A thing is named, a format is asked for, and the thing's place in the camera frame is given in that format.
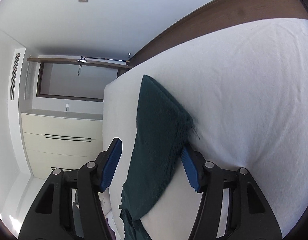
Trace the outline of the dark green knitted garment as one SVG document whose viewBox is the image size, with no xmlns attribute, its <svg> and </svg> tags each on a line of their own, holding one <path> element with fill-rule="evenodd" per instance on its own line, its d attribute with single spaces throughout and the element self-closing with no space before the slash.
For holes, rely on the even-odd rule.
<svg viewBox="0 0 308 240">
<path fill-rule="evenodd" d="M 193 119 L 185 108 L 154 78 L 143 76 L 137 134 L 119 206 L 125 239 L 150 239 L 141 218 L 172 180 L 192 127 Z"/>
</svg>

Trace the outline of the white bed mattress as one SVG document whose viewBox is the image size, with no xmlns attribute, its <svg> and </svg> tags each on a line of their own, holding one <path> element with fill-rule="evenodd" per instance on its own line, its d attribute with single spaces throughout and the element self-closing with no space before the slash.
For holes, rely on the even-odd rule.
<svg viewBox="0 0 308 240">
<path fill-rule="evenodd" d="M 276 18 L 201 36 L 139 64 L 105 88 L 103 147 L 123 152 L 109 194 L 117 233 L 142 77 L 193 119 L 192 147 L 220 168 L 247 168 L 283 235 L 308 206 L 308 20 Z"/>
</svg>

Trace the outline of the dark brown door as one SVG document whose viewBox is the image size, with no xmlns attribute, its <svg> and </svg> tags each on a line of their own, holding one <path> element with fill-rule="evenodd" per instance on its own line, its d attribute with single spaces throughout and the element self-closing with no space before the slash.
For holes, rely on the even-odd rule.
<svg viewBox="0 0 308 240">
<path fill-rule="evenodd" d="M 36 96 L 93 102 L 103 102 L 105 87 L 132 68 L 85 57 L 30 57 L 27 61 L 40 65 Z"/>
</svg>

